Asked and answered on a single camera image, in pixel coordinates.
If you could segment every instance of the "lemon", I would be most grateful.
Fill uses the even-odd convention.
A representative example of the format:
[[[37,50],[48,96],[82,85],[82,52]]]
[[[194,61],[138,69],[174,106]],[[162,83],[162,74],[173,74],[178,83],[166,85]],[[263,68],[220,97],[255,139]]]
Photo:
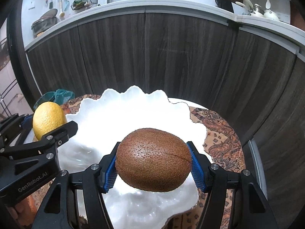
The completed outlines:
[[[38,140],[48,132],[67,123],[62,108],[54,102],[39,105],[33,116],[33,131]]]

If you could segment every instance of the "white kettle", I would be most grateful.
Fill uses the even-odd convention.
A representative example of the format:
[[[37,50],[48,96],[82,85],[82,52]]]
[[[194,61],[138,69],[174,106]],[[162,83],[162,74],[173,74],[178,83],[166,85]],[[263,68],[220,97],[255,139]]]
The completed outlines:
[[[274,13],[273,11],[271,11],[270,9],[265,10],[264,17],[271,19],[271,20],[280,21],[278,15],[276,13]]]

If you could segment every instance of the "kiwi fruit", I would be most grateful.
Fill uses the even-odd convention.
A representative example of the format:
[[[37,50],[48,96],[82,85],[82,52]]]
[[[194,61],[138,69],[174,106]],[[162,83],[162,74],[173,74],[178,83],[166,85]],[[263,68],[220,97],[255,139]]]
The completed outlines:
[[[179,137],[142,128],[119,144],[115,167],[124,182],[146,191],[168,192],[178,188],[191,171],[192,157]]]

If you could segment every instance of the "patterned tablecloth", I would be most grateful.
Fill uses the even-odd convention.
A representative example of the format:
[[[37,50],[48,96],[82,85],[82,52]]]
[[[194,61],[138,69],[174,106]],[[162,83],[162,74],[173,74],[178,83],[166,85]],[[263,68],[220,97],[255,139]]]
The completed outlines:
[[[98,99],[100,95],[84,95],[70,100],[61,107],[65,114],[75,114],[79,111],[80,102],[84,98]],[[216,112],[201,108],[190,107],[191,119],[194,123],[202,123],[207,128],[207,137],[203,145],[214,163],[228,171],[241,172],[245,169],[245,160],[240,141],[229,124]],[[49,184],[33,193],[35,205],[38,208],[48,190]],[[170,218],[164,229],[195,229],[202,213],[206,195],[199,190],[200,200],[190,211]],[[221,229],[228,228],[232,204],[232,190],[227,191],[224,215]]]

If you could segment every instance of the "white bowl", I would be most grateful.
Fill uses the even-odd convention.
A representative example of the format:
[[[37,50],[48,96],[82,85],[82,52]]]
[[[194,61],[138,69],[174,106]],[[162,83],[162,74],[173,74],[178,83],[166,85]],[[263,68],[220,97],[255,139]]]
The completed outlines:
[[[212,162],[203,149],[206,127],[192,122],[186,103],[169,102],[161,90],[145,94],[137,86],[124,93],[107,89],[98,100],[85,98],[79,112],[66,116],[67,121],[78,123],[77,134],[58,148],[60,167],[70,173],[99,163],[118,141],[146,127],[167,131],[185,142],[192,141],[199,153]],[[82,191],[77,194],[80,215],[86,216]],[[118,176],[103,198],[115,229],[160,229],[168,218],[190,210],[199,199],[191,174],[179,188],[166,193],[132,188]]]

